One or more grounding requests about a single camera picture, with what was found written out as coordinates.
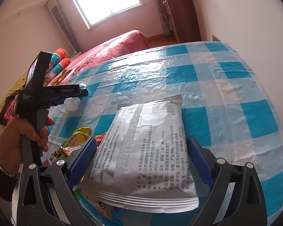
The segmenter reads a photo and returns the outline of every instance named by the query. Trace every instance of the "bracelet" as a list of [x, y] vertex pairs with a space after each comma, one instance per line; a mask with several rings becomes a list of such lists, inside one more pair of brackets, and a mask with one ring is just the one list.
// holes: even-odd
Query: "bracelet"
[[16, 176], [17, 174], [15, 174], [15, 175], [11, 175], [11, 174], [9, 174], [8, 172], [6, 172], [1, 166], [0, 166], [0, 170], [5, 174], [5, 175], [7, 175], [7, 176], [9, 176], [9, 177], [14, 177], [14, 176]]

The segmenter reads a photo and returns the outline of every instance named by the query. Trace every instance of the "metal bolt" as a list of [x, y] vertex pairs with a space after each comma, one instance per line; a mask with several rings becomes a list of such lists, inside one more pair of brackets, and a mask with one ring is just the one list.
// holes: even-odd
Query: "metal bolt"
[[223, 159], [223, 158], [218, 158], [218, 159], [217, 159], [217, 162], [218, 162], [219, 164], [223, 165], [223, 164], [225, 163], [225, 159]]
[[250, 168], [250, 169], [254, 168], [254, 165], [253, 165], [252, 163], [250, 163], [250, 162], [248, 162], [248, 163], [246, 164], [246, 166], [247, 166], [248, 168]]
[[32, 164], [29, 165], [30, 170], [35, 169], [35, 167], [36, 167], [35, 163], [32, 163]]
[[62, 160], [62, 159], [57, 161], [58, 166], [62, 166], [62, 165], [64, 165], [64, 163], [65, 163], [65, 161]]

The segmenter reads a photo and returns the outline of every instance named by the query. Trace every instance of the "window sill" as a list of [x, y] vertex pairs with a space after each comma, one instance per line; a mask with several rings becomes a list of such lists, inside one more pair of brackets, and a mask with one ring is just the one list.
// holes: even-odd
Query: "window sill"
[[133, 8], [136, 8], [136, 7], [139, 7], [139, 6], [144, 6], [144, 4], [139, 3], [139, 4], [136, 4], [136, 5], [134, 5], [134, 6], [128, 7], [128, 8], [126, 8], [126, 9], [123, 9], [123, 10], [117, 12], [117, 13], [114, 13], [114, 14], [111, 14], [111, 15], [107, 16], [106, 18], [104, 18], [104, 19], [102, 19], [102, 20], [96, 22], [96, 23], [93, 24], [93, 25], [91, 25], [91, 24], [89, 23], [88, 19], [86, 18], [86, 20], [87, 20], [87, 22], [88, 22], [88, 24], [85, 23], [85, 24], [86, 24], [86, 27], [87, 27], [87, 31], [89, 31], [89, 30], [92, 29], [94, 26], [100, 24], [101, 22], [104, 22], [104, 21], [107, 20], [107, 19], [110, 19], [111, 17], [113, 17], [113, 16], [115, 16], [115, 15], [118, 15], [118, 14], [120, 14], [120, 13], [123, 13], [123, 12], [125, 12], [125, 11], [128, 11], [128, 10], [130, 10], [130, 9], [133, 9]]

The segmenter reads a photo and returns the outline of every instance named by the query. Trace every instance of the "blue and white checkered tablecloth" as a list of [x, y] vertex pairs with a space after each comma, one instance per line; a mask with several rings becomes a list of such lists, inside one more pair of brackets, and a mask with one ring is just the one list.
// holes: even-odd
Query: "blue and white checkered tablecloth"
[[[51, 143], [60, 145], [79, 127], [90, 126], [94, 135], [107, 131], [118, 103], [146, 103], [181, 94], [186, 136], [194, 135], [230, 164], [255, 165], [269, 225], [283, 209], [283, 131], [278, 115], [254, 72], [227, 44], [194, 42], [135, 52], [79, 72], [68, 83], [79, 81], [86, 83], [89, 96], [77, 111], [69, 112], [62, 105], [50, 109], [56, 121]], [[232, 189], [217, 221], [226, 211]], [[206, 192], [200, 188], [197, 194], [203, 198]], [[195, 212], [133, 213], [151, 226], [178, 222], [184, 226]]]

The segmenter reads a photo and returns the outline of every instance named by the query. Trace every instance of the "wooden floor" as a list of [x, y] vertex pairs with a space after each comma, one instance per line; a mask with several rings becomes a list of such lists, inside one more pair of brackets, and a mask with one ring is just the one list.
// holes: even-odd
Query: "wooden floor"
[[147, 42], [150, 48], [177, 44], [176, 38], [173, 35], [160, 37], [156, 39], [150, 39], [150, 40], [147, 40]]

